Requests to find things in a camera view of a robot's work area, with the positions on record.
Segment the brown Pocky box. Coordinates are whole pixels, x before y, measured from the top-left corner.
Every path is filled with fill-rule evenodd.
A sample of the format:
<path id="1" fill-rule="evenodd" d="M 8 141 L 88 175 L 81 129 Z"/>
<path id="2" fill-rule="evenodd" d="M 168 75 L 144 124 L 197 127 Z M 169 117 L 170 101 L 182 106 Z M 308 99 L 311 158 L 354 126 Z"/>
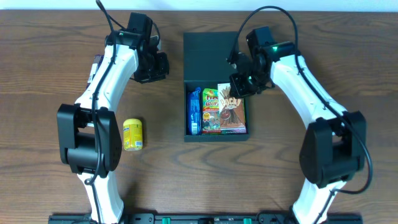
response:
<path id="1" fill-rule="evenodd" d="M 246 128 L 244 101 L 229 95 L 229 83 L 218 84 L 219 116 L 222 129 Z"/>

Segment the dark green flip-lid box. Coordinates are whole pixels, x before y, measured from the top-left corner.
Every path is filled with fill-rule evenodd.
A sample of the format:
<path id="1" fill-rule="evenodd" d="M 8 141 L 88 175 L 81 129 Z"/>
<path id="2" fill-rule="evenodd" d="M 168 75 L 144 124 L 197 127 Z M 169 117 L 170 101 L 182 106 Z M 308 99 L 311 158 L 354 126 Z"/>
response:
<path id="1" fill-rule="evenodd" d="M 196 88 L 217 88 L 219 83 L 229 82 L 235 69 L 226 61 L 229 57 L 235 32 L 186 32 L 183 34 L 183 87 L 185 142 L 233 142 L 246 141 L 249 132 L 243 134 L 192 135 L 188 125 L 188 94 Z"/>

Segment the blue cookie package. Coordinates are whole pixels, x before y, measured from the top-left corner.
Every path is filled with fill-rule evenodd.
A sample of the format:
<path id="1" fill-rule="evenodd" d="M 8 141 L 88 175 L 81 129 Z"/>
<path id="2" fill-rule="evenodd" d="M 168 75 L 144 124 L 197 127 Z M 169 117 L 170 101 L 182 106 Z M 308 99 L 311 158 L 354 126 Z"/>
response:
<path id="1" fill-rule="evenodd" d="M 191 135 L 201 134 L 201 104 L 200 104 L 201 88 L 196 87 L 195 90 L 188 94 L 188 130 Z"/>

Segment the green gummy worms bag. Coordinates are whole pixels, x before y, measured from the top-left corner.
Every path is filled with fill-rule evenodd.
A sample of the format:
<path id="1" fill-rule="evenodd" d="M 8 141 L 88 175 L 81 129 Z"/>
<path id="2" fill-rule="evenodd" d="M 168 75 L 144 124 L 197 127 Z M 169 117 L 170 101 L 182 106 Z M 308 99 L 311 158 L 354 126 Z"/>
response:
<path id="1" fill-rule="evenodd" d="M 202 93 L 202 102 L 202 133 L 221 134 L 218 90 L 205 88 Z"/>

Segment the yellow candy canister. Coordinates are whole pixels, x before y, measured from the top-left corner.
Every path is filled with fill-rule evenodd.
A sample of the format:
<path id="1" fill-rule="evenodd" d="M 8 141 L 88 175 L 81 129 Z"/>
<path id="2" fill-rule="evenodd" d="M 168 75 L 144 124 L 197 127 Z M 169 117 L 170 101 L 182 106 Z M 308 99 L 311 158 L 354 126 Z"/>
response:
<path id="1" fill-rule="evenodd" d="M 123 122 L 123 141 L 126 151 L 139 151 L 143 148 L 141 120 L 127 119 Z"/>

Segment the yellow green Pretz box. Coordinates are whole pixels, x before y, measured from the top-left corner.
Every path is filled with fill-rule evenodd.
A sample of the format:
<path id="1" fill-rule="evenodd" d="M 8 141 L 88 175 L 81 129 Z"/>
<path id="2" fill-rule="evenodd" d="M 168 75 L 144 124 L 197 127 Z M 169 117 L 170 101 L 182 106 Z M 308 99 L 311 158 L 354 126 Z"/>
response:
<path id="1" fill-rule="evenodd" d="M 246 128 L 239 129 L 222 129 L 221 134 L 246 134 Z"/>

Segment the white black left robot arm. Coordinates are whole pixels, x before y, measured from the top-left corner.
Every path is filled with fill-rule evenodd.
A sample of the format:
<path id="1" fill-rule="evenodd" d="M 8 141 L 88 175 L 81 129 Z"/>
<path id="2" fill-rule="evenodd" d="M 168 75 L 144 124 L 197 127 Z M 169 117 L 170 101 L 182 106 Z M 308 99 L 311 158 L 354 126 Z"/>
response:
<path id="1" fill-rule="evenodd" d="M 111 30 L 105 38 L 103 59 L 85 92 L 72 105 L 57 111 L 61 161 L 83 182 L 92 212 L 87 215 L 52 215 L 49 223 L 120 223 L 124 203 L 115 170 L 122 139 L 116 111 L 129 80 L 150 83 L 169 74 L 160 36 L 145 14 L 131 13 L 127 27 Z"/>

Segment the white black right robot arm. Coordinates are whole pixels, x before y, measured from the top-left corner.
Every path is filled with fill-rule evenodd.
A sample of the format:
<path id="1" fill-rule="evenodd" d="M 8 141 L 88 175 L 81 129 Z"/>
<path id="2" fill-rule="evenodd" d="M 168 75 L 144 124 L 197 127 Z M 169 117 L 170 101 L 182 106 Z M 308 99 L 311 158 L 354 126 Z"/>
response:
<path id="1" fill-rule="evenodd" d="M 246 36 L 251 53 L 233 51 L 229 60 L 230 94 L 245 98 L 278 86 L 302 119 L 306 133 L 299 154 L 305 176 L 300 195 L 288 212 L 265 212 L 259 223 L 362 223 L 361 215 L 328 214 L 337 194 L 369 162 L 364 147 L 366 120 L 348 112 L 321 86 L 295 42 L 276 42 L 268 27 Z"/>

